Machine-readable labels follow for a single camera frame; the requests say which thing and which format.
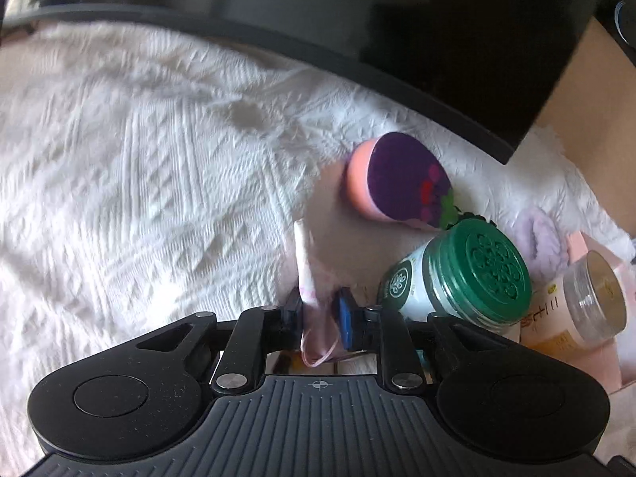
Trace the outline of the pink sheer organza pouch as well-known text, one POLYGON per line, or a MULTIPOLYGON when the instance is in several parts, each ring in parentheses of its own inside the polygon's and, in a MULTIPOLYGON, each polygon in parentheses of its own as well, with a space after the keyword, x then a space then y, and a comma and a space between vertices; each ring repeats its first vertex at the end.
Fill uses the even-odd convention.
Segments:
POLYGON ((346 357, 342 335, 332 312, 341 287, 335 273, 317 257, 312 233, 302 220, 293 224, 297 288, 302 302, 301 358, 309 368, 346 357))

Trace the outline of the black fabric bow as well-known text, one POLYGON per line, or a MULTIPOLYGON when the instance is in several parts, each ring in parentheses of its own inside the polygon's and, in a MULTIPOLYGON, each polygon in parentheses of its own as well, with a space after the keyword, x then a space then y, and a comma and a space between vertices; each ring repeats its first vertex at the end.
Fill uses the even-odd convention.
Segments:
POLYGON ((483 215, 481 214, 459 211, 457 213, 457 217, 455 217, 454 219, 451 219, 450 224, 448 224, 446 228, 450 229, 456 226, 457 224, 459 224, 460 222, 466 221, 466 220, 478 220, 486 224, 493 225, 494 227, 497 226, 497 224, 494 221, 486 219, 486 217, 483 217, 483 215))

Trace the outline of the pink purple round sponge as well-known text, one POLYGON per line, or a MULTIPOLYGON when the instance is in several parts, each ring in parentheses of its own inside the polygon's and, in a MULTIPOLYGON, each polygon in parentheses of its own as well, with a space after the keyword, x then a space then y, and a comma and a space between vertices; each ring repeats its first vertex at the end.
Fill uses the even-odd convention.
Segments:
POLYGON ((436 229, 458 220, 453 187, 438 158, 403 132, 359 144, 345 169, 344 191, 369 220, 436 229))

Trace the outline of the lavender fuzzy headband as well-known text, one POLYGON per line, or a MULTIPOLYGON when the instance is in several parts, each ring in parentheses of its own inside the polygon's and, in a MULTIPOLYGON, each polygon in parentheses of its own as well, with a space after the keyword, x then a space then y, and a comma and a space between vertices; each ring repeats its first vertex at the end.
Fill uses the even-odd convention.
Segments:
POLYGON ((534 283, 548 282, 568 267, 565 237, 542 209, 523 209, 518 213, 512 231, 515 246, 534 283))

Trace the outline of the green lid glass jar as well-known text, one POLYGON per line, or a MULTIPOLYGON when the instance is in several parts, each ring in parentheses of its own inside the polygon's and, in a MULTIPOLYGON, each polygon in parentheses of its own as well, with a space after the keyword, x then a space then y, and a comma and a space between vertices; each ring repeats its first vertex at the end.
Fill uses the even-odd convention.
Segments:
POLYGON ((501 333, 525 316, 532 294, 514 243, 495 225, 469 217, 389 268, 377 304, 414 321, 456 316, 501 333))

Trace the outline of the white textured blanket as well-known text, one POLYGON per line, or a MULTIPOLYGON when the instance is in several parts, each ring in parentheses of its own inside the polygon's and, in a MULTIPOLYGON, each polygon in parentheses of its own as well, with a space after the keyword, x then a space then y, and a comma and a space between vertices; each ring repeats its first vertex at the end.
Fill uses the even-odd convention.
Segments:
POLYGON ((538 206, 565 234, 635 249, 556 135, 497 163, 354 83, 250 47, 125 24, 59 24, 1 49, 1 471, 41 457, 27 398, 54 369, 188 316, 280 302, 293 226, 359 302, 424 235, 341 193, 358 144, 406 132, 462 210, 510 231, 538 206))

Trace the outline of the clear jar beige lid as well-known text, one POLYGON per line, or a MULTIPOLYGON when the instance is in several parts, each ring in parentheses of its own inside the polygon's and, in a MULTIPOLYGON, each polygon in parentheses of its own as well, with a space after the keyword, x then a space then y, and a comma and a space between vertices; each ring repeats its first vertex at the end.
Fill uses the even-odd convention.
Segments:
POLYGON ((600 253, 589 251, 533 293, 520 339, 526 348, 568 361, 614 339, 626 322, 616 272, 600 253))

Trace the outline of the pink open gift box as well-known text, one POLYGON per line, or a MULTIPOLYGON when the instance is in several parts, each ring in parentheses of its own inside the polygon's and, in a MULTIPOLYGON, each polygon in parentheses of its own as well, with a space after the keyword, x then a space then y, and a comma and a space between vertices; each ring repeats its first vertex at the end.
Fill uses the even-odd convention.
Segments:
POLYGON ((608 394, 613 394, 635 382, 635 266, 582 231, 569 235, 567 242, 571 263, 589 251, 597 251, 612 267, 621 284, 627 311, 625 330, 603 346, 572 361, 574 366, 601 383, 608 394))

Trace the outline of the black flat screen television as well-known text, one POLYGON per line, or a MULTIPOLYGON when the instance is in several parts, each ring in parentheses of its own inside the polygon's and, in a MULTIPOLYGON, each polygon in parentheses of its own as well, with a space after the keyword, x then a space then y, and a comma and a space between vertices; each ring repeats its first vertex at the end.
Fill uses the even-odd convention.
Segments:
POLYGON ((134 21, 271 50, 377 91, 507 161, 599 0, 4 2, 8 27, 134 21))

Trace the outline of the black wall power strip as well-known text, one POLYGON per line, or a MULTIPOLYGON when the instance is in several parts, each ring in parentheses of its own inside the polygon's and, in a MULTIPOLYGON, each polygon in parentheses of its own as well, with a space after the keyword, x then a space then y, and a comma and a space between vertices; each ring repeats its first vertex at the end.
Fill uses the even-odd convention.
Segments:
POLYGON ((594 17, 635 65, 635 0, 598 0, 594 17))

